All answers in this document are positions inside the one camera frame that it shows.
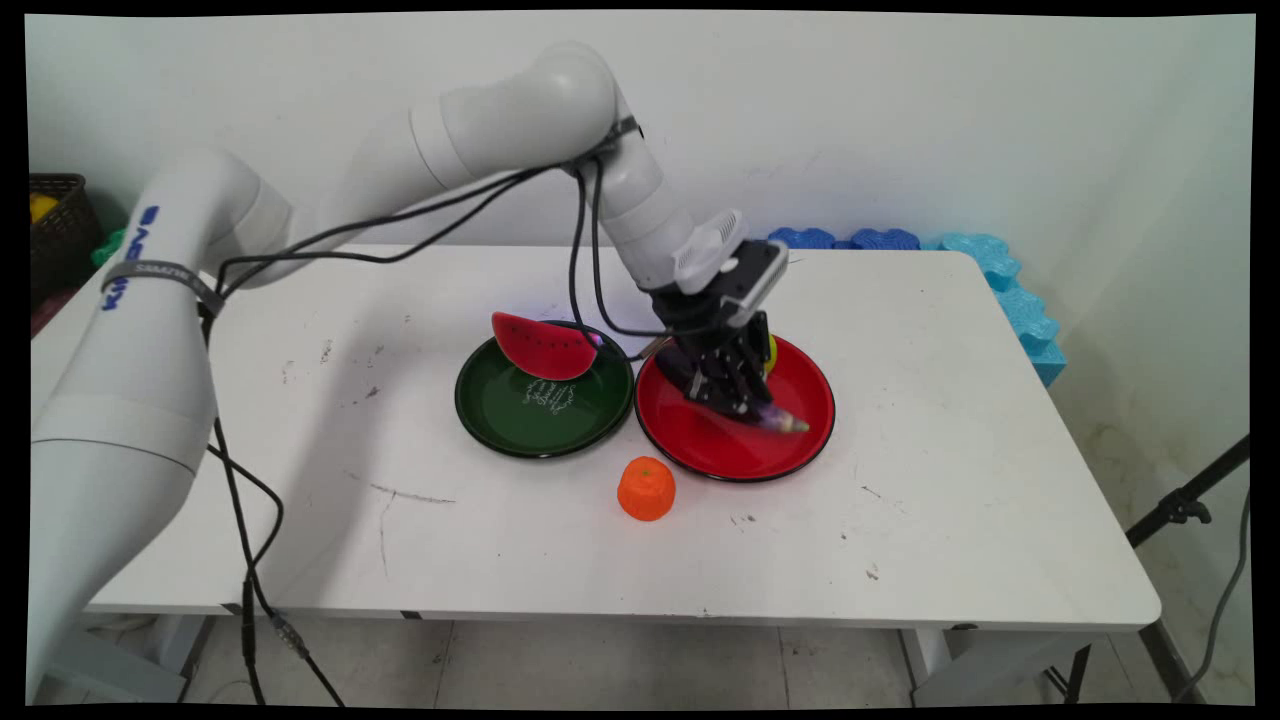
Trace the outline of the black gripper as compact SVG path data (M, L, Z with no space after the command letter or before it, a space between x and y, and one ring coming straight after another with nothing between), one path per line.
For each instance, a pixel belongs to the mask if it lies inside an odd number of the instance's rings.
M684 396L739 420L762 420L774 402L768 370L774 359L767 314L755 310L741 325L730 322L742 306L717 293L685 295L676 286L650 292L652 307L675 334L687 361Z

